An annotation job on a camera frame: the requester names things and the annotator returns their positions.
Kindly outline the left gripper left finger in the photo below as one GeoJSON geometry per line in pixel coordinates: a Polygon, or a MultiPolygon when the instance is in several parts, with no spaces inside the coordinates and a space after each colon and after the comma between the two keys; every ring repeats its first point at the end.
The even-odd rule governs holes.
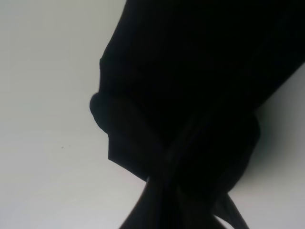
{"type": "Polygon", "coordinates": [[[166,190],[160,181],[147,179],[136,205],[121,229],[180,229],[181,212],[176,190],[166,190]]]}

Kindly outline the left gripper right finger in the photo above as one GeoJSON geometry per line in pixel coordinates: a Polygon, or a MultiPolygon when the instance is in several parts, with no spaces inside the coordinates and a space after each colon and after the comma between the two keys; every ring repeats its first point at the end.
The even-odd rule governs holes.
{"type": "Polygon", "coordinates": [[[222,194],[217,199],[213,208],[213,214],[229,223],[234,229],[249,229],[228,193],[222,194]]]}

